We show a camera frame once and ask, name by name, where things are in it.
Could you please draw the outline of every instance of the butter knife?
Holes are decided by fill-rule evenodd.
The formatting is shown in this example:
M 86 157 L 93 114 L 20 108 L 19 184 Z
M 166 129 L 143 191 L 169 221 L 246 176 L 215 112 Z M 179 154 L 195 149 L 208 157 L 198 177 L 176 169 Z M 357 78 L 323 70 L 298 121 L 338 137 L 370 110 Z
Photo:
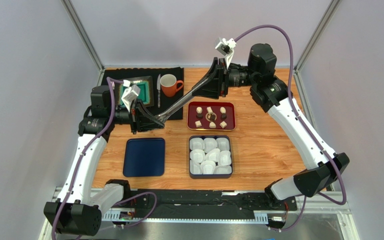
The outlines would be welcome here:
M 158 75 L 156 80 L 156 90 L 158 90 L 158 108 L 161 107 L 161 74 Z

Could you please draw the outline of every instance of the white wall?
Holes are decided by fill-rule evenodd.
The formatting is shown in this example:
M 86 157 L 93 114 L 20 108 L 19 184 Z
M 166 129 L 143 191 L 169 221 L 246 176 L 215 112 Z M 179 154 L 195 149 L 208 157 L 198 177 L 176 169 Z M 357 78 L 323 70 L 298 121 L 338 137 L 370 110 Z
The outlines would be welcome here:
M 361 239 L 384 239 L 384 1 L 343 0 L 301 76 L 318 131 L 350 157 Z
M 0 0 L 0 240 L 36 240 L 98 71 L 59 0 Z
M 218 37 L 236 38 L 262 24 L 289 34 L 296 60 L 330 0 L 72 0 L 101 61 L 119 65 L 210 65 L 222 55 Z M 235 48 L 235 63 L 246 63 L 250 47 L 269 43 L 278 66 L 289 65 L 284 37 L 258 30 Z

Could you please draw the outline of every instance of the wooden tabletop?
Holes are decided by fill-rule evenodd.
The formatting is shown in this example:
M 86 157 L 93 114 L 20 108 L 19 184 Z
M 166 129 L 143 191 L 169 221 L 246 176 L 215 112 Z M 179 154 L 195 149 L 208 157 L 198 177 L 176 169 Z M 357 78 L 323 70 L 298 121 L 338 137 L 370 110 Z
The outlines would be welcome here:
M 184 69 L 184 91 L 187 93 L 207 72 L 207 68 Z M 287 83 L 288 69 L 277 69 L 276 76 Z M 302 107 L 295 81 L 292 92 Z M 250 96 L 249 87 L 229 88 L 225 98 L 213 100 L 195 97 L 192 101 L 231 102 L 236 111 L 233 131 L 197 131 L 186 126 L 188 105 L 183 120 L 170 120 L 164 129 L 138 132 L 133 135 L 129 125 L 116 125 L 110 134 L 94 176 L 93 187 L 103 188 L 110 179 L 128 180 L 133 189 L 192 190 L 264 190 L 280 178 L 305 169 L 300 155 L 286 133 Z M 192 135 L 227 135 L 233 152 L 233 174 L 227 179 L 192 179 L 189 177 L 189 138 Z M 135 138 L 165 139 L 165 172 L 156 177 L 125 177 L 123 175 L 126 143 Z

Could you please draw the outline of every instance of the black placemat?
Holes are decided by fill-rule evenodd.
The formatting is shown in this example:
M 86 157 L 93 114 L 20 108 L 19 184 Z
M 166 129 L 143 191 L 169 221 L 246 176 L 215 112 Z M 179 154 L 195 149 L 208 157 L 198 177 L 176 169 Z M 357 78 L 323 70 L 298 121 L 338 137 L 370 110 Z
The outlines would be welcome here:
M 115 70 L 105 70 L 103 74 L 102 85 L 108 85 L 106 81 L 107 77 L 122 80 L 135 77 L 151 76 L 153 81 L 153 97 L 154 97 L 154 106 L 150 106 L 147 109 L 153 115 L 158 115 L 168 109 L 173 105 L 177 100 L 179 100 L 184 93 L 184 87 L 179 90 L 173 97 L 167 97 L 164 95 L 163 90 L 161 89 L 161 107 L 158 108 L 158 91 L 157 91 L 157 79 L 158 75 L 161 74 L 161 77 L 165 74 L 174 75 L 177 80 L 184 80 L 184 69 L 181 67 L 175 68 L 127 68 L 127 69 L 115 69 Z M 182 120 L 183 119 L 183 107 L 176 111 L 168 120 Z

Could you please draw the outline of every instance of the mug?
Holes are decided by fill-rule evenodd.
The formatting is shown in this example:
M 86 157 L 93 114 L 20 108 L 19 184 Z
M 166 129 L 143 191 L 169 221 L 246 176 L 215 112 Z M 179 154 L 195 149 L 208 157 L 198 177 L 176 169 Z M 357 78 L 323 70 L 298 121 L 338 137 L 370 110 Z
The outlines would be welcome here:
M 159 80 L 162 92 L 169 98 L 176 95 L 176 93 L 183 88 L 183 81 L 177 80 L 176 76 L 172 74 L 165 74 Z

